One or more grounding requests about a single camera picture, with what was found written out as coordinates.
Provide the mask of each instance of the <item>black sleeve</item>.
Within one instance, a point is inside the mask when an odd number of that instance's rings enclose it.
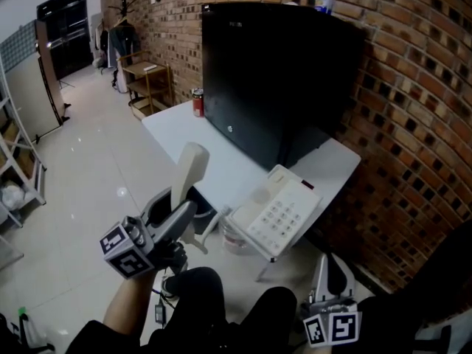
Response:
[[[89,322],[70,344],[66,354],[135,353],[139,338],[117,333],[101,322]]]

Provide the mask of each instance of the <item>table leg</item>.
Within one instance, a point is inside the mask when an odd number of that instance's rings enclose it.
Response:
[[[170,98],[170,105],[174,106],[174,93],[172,88],[172,82],[170,80],[170,66],[167,65],[167,85],[169,87],[169,98]]]
[[[257,275],[256,277],[256,282],[260,282],[260,280],[264,277],[264,274],[267,272],[267,269],[268,269],[268,266],[270,265],[271,263],[269,261],[267,261],[263,267],[263,269],[260,271],[260,273]]]
[[[150,113],[154,114],[153,97],[150,95],[149,76],[146,73],[147,101],[150,103]]]

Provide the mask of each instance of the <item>red can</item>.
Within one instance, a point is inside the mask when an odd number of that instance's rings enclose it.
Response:
[[[204,115],[204,90],[203,88],[194,88],[192,90],[193,97],[193,114],[196,117]]]

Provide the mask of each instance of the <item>white table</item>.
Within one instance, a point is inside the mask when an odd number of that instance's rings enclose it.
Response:
[[[192,102],[146,117],[142,123],[175,163],[187,142],[196,142],[209,151],[205,177],[195,187],[217,211],[224,205],[239,206],[268,173],[207,119],[195,117]],[[314,192],[322,197],[318,208],[292,243],[297,242],[328,207],[360,161],[357,153],[335,139],[329,139],[290,168],[312,184]]]

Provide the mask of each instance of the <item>wooden side table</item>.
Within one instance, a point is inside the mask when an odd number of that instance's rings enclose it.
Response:
[[[149,53],[149,51],[136,52],[121,57],[119,61],[130,57],[142,56],[145,53]],[[146,71],[146,69],[151,66],[154,66],[154,68]],[[132,74],[135,77],[135,80],[129,82],[127,87],[130,93],[131,109],[136,117],[142,119],[154,114],[155,107],[161,111],[173,106],[174,99],[169,65],[163,66],[146,60],[141,60],[135,64],[131,64],[130,66],[123,66],[123,71]],[[133,102],[131,95],[133,91],[143,96],[145,100]],[[170,98],[170,105],[166,104],[163,99],[157,99],[158,96],[165,94]]]

